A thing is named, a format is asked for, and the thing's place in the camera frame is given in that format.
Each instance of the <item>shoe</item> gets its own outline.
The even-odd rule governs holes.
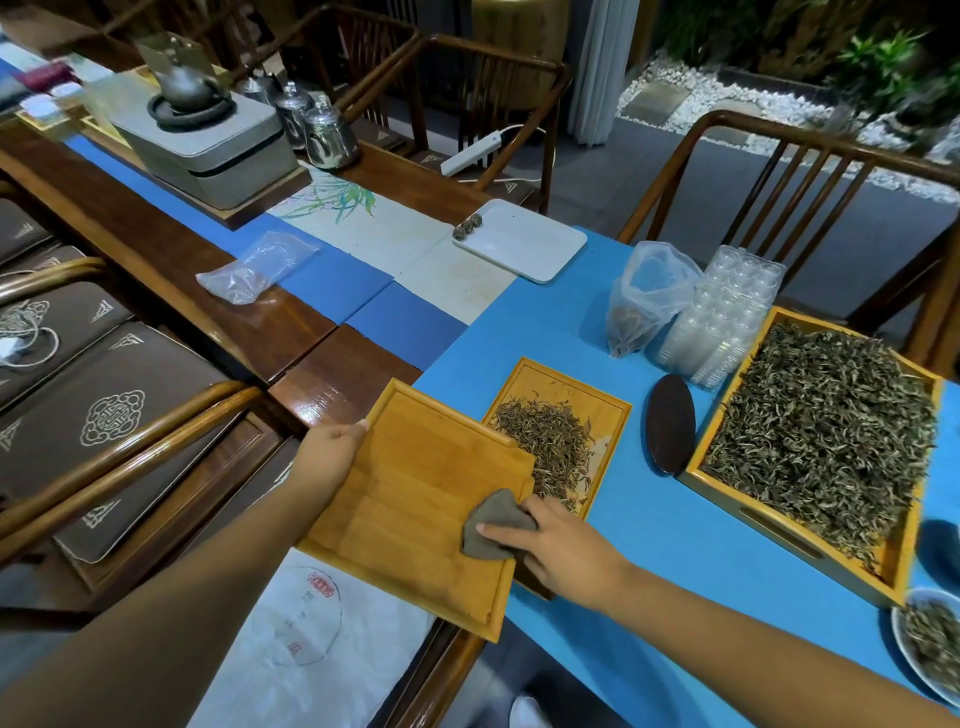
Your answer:
[[[553,728],[537,699],[522,692],[510,707],[510,728]]]

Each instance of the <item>red stamp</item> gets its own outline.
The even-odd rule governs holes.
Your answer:
[[[311,586],[322,595],[326,597],[333,596],[333,586],[316,571],[311,573],[307,579],[310,581]]]

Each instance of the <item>loose tea leaves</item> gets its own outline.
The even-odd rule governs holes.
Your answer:
[[[703,470],[878,573],[874,549],[926,473],[935,411],[880,341],[770,329]]]
[[[924,674],[960,694],[960,622],[942,601],[903,609],[907,649]]]
[[[552,496],[576,513],[578,484],[589,486],[590,423],[580,422],[570,405],[533,400],[509,400],[496,408],[491,425],[537,457],[534,493]]]

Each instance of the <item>clear plastic bag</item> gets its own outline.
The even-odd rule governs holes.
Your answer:
[[[239,258],[215,271],[198,273],[197,281],[231,303],[253,303],[321,248],[286,232],[264,232]]]
[[[703,271],[669,243],[637,243],[613,282],[607,310],[607,346],[611,356],[642,349],[664,324],[693,299]]]

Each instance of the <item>gray box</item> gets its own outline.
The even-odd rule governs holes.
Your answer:
[[[156,125],[144,104],[110,121],[158,178],[217,209],[231,209],[297,168],[297,158],[266,104],[230,94],[236,111],[187,132]]]

